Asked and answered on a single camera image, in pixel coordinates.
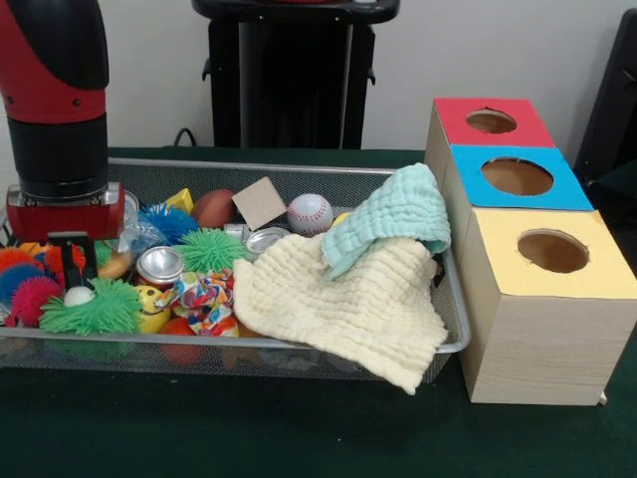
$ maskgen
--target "white ball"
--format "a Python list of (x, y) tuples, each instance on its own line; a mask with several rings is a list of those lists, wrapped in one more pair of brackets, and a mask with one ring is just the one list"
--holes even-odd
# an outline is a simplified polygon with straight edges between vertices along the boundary
[(334, 212), (320, 194), (302, 194), (288, 206), (288, 224), (292, 232), (312, 237), (329, 229)]
[(64, 305), (66, 307), (75, 307), (85, 304), (93, 299), (95, 294), (91, 289), (84, 286), (72, 287), (64, 296)]

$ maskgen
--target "wire mesh basket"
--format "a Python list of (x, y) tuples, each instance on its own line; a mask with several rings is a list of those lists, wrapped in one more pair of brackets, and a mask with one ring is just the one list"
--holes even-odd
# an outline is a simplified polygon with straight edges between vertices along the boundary
[[(329, 199), (335, 212), (360, 204), (392, 169), (111, 159), (109, 176), (144, 204), (165, 200), (182, 187), (194, 198), (216, 188), (241, 190), (269, 176), (286, 203), (304, 192)], [(0, 211), (0, 243), (13, 238)], [(440, 258), (433, 305), (449, 332), (423, 376), (431, 382), (449, 356), (469, 342), (470, 330), (453, 255)], [(0, 366), (162, 373), (235, 374), (329, 379), (375, 379), (357, 363), (274, 339), (142, 334), (79, 337), (38, 329), (0, 328)]]

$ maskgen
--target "box with hole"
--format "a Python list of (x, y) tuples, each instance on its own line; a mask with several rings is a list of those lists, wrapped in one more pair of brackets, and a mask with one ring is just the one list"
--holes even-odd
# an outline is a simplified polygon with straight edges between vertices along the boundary
[(472, 207), (592, 211), (554, 147), (452, 146), (441, 191), (460, 261)]
[(637, 321), (637, 280), (598, 212), (471, 212), (460, 274), (474, 402), (594, 405)]
[(425, 163), (442, 186), (452, 145), (554, 147), (529, 100), (437, 98)]

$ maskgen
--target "light blue washcloth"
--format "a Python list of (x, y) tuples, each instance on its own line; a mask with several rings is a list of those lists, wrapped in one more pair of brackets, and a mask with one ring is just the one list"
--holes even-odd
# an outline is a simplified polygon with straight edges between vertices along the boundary
[(325, 278), (344, 274), (376, 239), (388, 237), (424, 241), (431, 254), (451, 244), (445, 202), (424, 164), (398, 169), (343, 222), (325, 233), (322, 252), (329, 264)]

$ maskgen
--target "baseball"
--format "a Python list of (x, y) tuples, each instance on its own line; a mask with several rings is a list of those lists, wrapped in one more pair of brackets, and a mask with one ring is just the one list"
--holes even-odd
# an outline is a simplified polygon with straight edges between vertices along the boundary
[(292, 232), (312, 237), (329, 229), (334, 212), (320, 194), (302, 194), (288, 206), (288, 224)]

